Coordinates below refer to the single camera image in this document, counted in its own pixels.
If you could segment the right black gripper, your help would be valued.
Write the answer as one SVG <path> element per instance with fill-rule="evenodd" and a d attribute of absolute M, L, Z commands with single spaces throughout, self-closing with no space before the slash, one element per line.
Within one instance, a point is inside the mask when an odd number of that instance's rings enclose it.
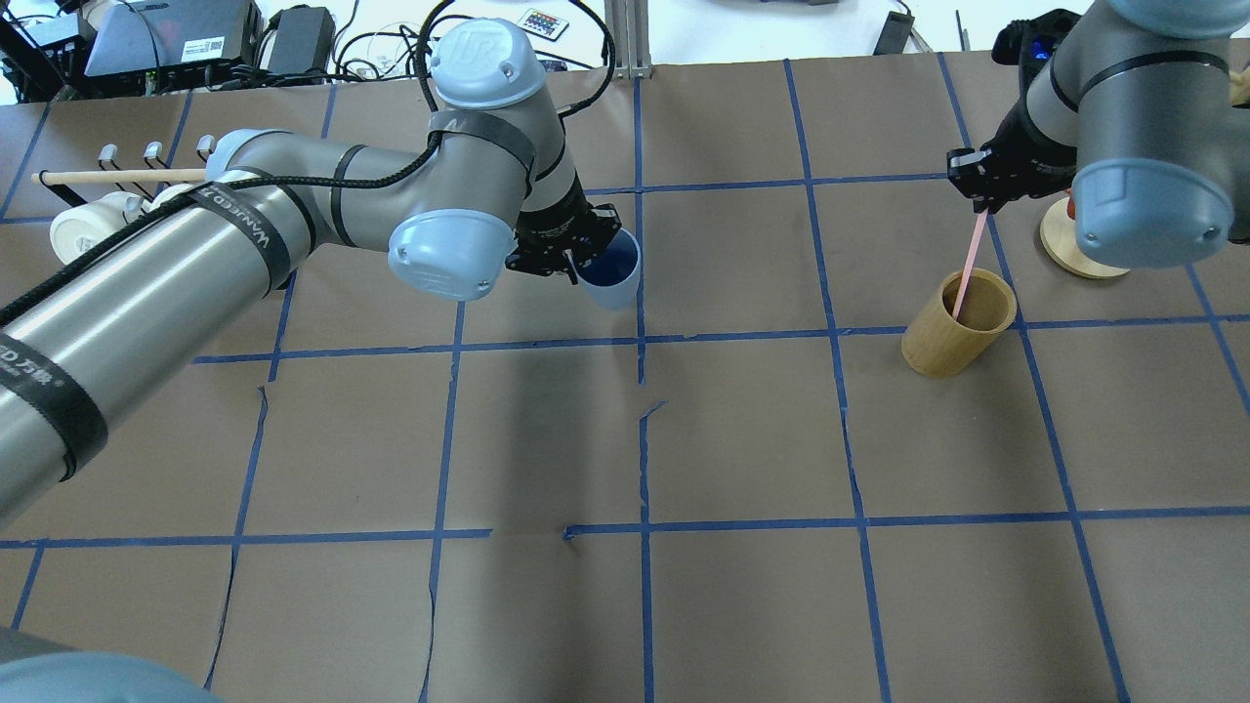
<path fill-rule="evenodd" d="M 1022 196 L 1048 196 L 1071 186 L 1078 150 L 1041 133 L 1025 103 L 1015 103 L 981 148 L 952 148 L 946 175 L 975 210 L 1000 210 Z"/>

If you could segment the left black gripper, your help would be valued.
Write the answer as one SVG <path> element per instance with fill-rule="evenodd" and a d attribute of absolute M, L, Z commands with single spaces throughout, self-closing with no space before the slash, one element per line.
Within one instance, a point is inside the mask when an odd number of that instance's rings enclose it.
<path fill-rule="evenodd" d="M 551 206 L 519 213 L 506 269 L 535 276 L 562 274 L 576 286 L 576 261 L 601 254 L 621 228 L 615 205 L 594 205 L 584 191 L 572 191 Z"/>

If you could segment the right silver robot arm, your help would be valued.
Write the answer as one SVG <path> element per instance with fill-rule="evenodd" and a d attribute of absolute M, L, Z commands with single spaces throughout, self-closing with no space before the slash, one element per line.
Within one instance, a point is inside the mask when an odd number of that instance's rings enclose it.
<path fill-rule="evenodd" d="M 1229 50 L 1245 1 L 1095 1 L 994 138 L 948 153 L 975 213 L 1066 188 L 1085 256 L 1188 266 L 1248 244 L 1248 110 Z"/>

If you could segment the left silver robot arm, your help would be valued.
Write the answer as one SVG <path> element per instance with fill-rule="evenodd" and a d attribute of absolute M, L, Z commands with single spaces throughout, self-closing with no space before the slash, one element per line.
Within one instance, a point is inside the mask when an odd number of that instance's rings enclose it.
<path fill-rule="evenodd" d="M 501 271 L 562 274 L 628 308 L 642 245 L 592 205 L 548 73 L 521 28 L 458 23 L 418 35 L 432 108 L 408 154 L 285 130 L 219 139 L 185 191 L 118 228 L 2 308 L 2 522 L 98 458 L 112 427 L 322 245 L 380 251 L 398 280 L 446 300 Z"/>

